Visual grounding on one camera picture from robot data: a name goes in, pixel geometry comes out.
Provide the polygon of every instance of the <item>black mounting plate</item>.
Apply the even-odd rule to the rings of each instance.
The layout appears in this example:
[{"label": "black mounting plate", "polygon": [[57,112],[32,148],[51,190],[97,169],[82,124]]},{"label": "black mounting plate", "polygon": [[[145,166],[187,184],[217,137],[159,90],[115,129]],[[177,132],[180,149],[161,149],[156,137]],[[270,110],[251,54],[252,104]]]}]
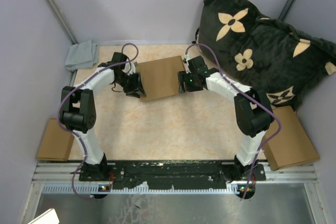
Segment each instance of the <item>black mounting plate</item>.
[{"label": "black mounting plate", "polygon": [[[108,161],[107,172],[100,179],[80,174],[80,181],[108,181],[113,173],[113,189],[134,188],[147,182],[149,189],[225,189],[226,182],[246,180],[233,161],[159,160]],[[264,167],[254,168],[255,180],[266,180]]]}]

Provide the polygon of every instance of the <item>tan flower pattern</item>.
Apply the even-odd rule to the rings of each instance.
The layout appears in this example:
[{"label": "tan flower pattern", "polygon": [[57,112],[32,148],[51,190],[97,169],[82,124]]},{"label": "tan flower pattern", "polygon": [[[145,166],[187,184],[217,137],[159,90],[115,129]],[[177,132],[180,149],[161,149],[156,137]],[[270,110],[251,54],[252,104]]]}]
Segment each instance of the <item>tan flower pattern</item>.
[{"label": "tan flower pattern", "polygon": [[252,49],[246,49],[243,54],[239,53],[235,56],[237,64],[237,70],[243,71],[244,69],[250,69],[253,66]]},{"label": "tan flower pattern", "polygon": [[218,13],[219,21],[225,26],[223,26],[219,31],[216,41],[219,41],[221,38],[223,38],[230,30],[236,33],[244,33],[245,27],[239,20],[246,16],[247,11],[248,8],[237,12],[234,16],[231,16],[227,13]]},{"label": "tan flower pattern", "polygon": [[304,52],[309,46],[310,46],[310,40],[300,39],[300,42],[296,45],[294,49],[293,58],[299,55],[300,53]]},{"label": "tan flower pattern", "polygon": [[281,104],[287,102],[293,99],[295,96],[295,94],[293,94],[293,86],[281,92],[266,95],[272,104]]},{"label": "tan flower pattern", "polygon": [[331,62],[327,62],[325,64],[325,70],[327,71],[328,75],[331,75],[336,72],[336,66]]}]

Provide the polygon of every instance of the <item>folded towel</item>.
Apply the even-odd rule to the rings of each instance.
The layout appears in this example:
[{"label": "folded towel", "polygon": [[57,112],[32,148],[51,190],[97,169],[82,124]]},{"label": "folded towel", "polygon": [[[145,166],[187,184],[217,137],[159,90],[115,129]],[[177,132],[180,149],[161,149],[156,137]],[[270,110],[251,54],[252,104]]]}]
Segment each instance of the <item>folded towel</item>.
[{"label": "folded towel", "polygon": [[98,57],[98,44],[90,39],[70,47],[65,68],[70,71],[92,68],[98,62]]}]

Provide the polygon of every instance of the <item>beige floor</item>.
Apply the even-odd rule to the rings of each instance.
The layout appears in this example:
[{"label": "beige floor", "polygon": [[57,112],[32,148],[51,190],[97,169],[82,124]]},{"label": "beige floor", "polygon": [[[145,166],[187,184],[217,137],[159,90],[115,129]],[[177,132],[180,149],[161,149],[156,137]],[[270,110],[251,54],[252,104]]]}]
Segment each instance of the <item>beige floor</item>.
[{"label": "beige floor", "polygon": [[[187,45],[140,45],[138,62],[184,55]],[[99,63],[111,60],[121,46],[101,46]],[[132,58],[135,49],[126,47]],[[189,55],[200,52],[192,48]],[[206,60],[209,68],[214,64]],[[94,72],[82,69],[79,83]],[[234,106],[210,91],[179,94],[152,102],[114,93],[110,88],[95,97],[96,135],[107,159],[232,159],[240,145],[241,132]],[[74,142],[70,159],[82,159]]]}]

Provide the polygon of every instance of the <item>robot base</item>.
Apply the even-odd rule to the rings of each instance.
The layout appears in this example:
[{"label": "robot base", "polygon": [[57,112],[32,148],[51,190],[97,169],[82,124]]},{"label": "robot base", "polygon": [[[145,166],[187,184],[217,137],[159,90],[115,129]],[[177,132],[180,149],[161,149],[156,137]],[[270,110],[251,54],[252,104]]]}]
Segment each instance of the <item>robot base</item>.
[{"label": "robot base", "polygon": [[[249,167],[236,161],[106,161],[99,165],[84,164],[80,181],[111,181],[113,189],[134,188],[147,182],[150,189],[226,189],[226,183],[246,181]],[[254,180],[266,180],[263,165],[254,168]]]}]

